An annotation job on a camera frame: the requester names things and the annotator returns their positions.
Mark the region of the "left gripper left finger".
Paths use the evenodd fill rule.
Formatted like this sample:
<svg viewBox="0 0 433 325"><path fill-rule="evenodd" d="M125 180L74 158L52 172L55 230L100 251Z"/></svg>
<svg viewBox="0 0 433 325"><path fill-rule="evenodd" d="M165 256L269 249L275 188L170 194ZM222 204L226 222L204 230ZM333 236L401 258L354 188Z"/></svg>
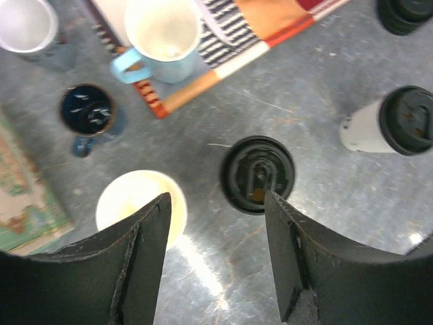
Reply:
<svg viewBox="0 0 433 325"><path fill-rule="evenodd" d="M163 193L48 254L1 254L2 324L151 324L171 219Z"/></svg>

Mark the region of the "black coffee cup lid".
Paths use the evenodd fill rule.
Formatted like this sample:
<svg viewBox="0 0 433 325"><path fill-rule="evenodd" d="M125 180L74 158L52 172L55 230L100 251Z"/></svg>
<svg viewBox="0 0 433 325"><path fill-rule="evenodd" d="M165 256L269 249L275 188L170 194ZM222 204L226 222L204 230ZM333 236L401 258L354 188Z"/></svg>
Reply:
<svg viewBox="0 0 433 325"><path fill-rule="evenodd" d="M386 143L403 156L432 149L432 92L407 85L389 93L380 106L379 126Z"/></svg>

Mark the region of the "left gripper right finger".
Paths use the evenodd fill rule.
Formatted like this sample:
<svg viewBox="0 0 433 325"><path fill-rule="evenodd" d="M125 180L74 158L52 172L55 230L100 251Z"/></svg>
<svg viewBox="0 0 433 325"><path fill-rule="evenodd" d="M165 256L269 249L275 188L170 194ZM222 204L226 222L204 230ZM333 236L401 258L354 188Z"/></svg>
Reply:
<svg viewBox="0 0 433 325"><path fill-rule="evenodd" d="M351 240L274 192L265 221L279 314L311 291L322 324L431 324L432 239L405 255Z"/></svg>

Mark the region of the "green paper gift bag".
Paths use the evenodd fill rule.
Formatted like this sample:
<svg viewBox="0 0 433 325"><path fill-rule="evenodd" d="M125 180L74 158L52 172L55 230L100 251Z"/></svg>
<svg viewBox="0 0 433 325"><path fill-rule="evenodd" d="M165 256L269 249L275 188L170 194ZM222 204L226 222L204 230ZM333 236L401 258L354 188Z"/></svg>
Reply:
<svg viewBox="0 0 433 325"><path fill-rule="evenodd" d="M1 113L1 250L37 253L73 229L72 219Z"/></svg>

